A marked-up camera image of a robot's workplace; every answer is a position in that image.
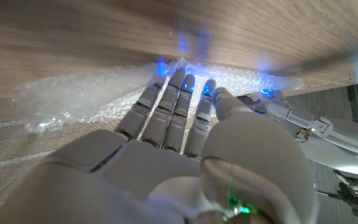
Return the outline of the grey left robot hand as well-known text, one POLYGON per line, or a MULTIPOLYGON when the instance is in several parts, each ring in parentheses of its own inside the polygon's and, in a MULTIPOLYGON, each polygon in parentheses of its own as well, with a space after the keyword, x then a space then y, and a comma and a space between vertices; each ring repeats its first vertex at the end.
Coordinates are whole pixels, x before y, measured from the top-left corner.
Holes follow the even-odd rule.
POLYGON ((290 106, 280 90, 261 90, 239 99, 284 128, 306 157, 327 167, 358 174, 358 123, 316 116, 290 106))

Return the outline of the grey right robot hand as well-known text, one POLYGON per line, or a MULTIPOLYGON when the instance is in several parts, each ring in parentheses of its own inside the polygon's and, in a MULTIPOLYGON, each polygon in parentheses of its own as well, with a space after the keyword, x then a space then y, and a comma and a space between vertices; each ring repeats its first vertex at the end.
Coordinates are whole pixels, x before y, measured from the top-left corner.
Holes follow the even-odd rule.
POLYGON ((208 80, 185 131, 194 85, 177 70, 113 131, 43 158, 0 223, 315 223, 313 171, 287 130, 208 80))

